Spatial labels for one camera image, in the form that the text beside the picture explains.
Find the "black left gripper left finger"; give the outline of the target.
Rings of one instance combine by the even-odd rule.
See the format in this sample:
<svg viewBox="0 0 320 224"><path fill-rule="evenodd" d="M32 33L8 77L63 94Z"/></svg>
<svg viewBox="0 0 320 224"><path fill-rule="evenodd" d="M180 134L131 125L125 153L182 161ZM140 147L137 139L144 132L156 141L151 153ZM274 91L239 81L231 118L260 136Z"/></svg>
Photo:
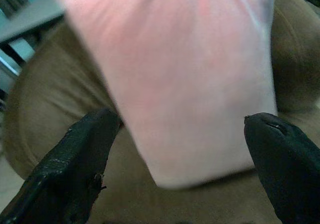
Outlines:
<svg viewBox="0 0 320 224"><path fill-rule="evenodd" d="M107 108L73 124L2 211L1 223L87 223L121 126Z"/></svg>

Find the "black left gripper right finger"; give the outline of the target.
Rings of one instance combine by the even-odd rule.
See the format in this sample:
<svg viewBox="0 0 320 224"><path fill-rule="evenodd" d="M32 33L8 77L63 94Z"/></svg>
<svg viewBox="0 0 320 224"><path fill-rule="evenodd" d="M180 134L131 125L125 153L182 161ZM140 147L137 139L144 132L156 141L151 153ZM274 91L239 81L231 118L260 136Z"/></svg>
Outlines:
<svg viewBox="0 0 320 224"><path fill-rule="evenodd" d="M244 118L259 180L282 223L319 223L319 148L297 126L269 113Z"/></svg>

